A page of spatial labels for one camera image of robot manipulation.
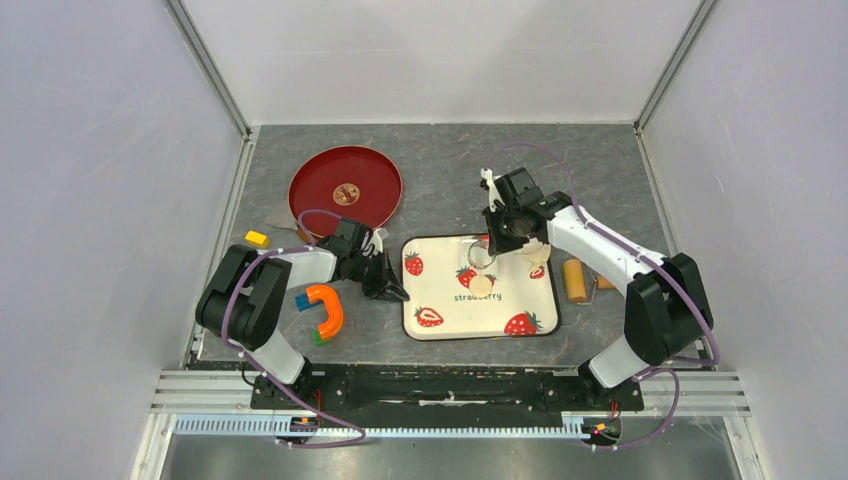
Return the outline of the small metal cup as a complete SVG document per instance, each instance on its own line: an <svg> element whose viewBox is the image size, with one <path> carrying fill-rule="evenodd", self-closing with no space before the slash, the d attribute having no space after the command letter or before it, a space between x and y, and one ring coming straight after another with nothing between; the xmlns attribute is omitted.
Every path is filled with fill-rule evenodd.
<svg viewBox="0 0 848 480"><path fill-rule="evenodd" d="M485 270L495 263L496 258L489 253L489 241L478 239L472 242L467 252L467 262L474 269Z"/></svg>

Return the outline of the dough trimmings scrap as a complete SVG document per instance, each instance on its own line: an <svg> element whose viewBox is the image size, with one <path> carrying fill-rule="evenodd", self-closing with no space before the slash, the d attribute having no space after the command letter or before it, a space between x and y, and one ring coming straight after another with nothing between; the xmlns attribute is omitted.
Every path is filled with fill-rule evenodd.
<svg viewBox="0 0 848 480"><path fill-rule="evenodd" d="M549 244L542 243L537 239L531 239L519 250L519 254L530 263L530 269L535 269L548 262L551 250L552 248Z"/></svg>

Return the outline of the white strawberry enamel tray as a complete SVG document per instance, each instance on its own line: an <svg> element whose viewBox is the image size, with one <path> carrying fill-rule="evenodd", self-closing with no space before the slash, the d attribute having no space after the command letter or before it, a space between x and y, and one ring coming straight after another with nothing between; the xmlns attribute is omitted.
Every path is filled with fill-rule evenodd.
<svg viewBox="0 0 848 480"><path fill-rule="evenodd" d="M485 270L467 262L484 234L415 237L402 249L405 333L418 341L545 336L561 325L550 262L530 269L519 250L499 255ZM494 275L491 295L475 297L468 282Z"/></svg>

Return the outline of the wooden dough roller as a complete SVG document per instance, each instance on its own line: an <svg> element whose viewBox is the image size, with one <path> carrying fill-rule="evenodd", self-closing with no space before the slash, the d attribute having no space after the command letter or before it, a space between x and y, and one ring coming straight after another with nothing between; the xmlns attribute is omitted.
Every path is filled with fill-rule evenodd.
<svg viewBox="0 0 848 480"><path fill-rule="evenodd" d="M567 299L577 305L591 304L598 290L615 289L608 279L589 272L576 258L564 261L563 272Z"/></svg>

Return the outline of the round red lacquer tray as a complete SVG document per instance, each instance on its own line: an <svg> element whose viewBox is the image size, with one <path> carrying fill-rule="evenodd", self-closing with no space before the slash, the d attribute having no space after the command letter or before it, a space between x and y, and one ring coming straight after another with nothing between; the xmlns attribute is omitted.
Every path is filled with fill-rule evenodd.
<svg viewBox="0 0 848 480"><path fill-rule="evenodd" d="M398 167L385 154L364 146L338 146L299 167L289 185L288 205L296 218L314 210L302 221L321 237L335 231L333 214L372 229L384 226L398 209L403 189Z"/></svg>

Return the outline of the small dough ball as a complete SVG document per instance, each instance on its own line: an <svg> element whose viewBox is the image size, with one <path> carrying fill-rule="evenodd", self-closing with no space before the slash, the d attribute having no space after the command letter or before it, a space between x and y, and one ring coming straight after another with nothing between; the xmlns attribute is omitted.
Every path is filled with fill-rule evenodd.
<svg viewBox="0 0 848 480"><path fill-rule="evenodd" d="M486 297L492 294L496 277L494 275L477 275L468 282L468 289L475 297Z"/></svg>

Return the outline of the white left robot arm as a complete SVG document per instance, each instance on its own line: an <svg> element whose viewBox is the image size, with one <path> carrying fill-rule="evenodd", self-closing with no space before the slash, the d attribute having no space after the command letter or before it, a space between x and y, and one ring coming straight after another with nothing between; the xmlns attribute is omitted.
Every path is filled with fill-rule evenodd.
<svg viewBox="0 0 848 480"><path fill-rule="evenodd" d="M359 283L371 300L404 302L409 294L395 274L382 238L365 224L338 221L315 246L257 250L230 246L195 307L195 322L242 352L277 380L276 396L291 408L307 405L312 379L308 360L278 331L288 290L340 280Z"/></svg>

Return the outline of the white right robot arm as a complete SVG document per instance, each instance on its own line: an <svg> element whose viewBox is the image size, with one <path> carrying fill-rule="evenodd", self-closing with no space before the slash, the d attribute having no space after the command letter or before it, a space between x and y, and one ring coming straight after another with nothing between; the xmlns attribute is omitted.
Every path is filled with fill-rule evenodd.
<svg viewBox="0 0 848 480"><path fill-rule="evenodd" d="M610 230L567 194L544 194L524 168L504 175L480 172L488 195L483 210L492 257L532 241L562 250L606 278L625 299L622 334L579 369L577 392L602 408L618 386L642 377L699 339L713 345L714 321L697 263L667 256Z"/></svg>

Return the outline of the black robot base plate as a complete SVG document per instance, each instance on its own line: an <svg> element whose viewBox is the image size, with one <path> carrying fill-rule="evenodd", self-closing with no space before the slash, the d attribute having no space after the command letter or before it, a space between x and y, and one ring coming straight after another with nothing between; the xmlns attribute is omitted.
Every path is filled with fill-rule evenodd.
<svg viewBox="0 0 848 480"><path fill-rule="evenodd" d="M584 369L552 367L310 364L289 399L256 378L254 410L300 401L360 427L553 427L565 412L639 412L640 387L590 386Z"/></svg>

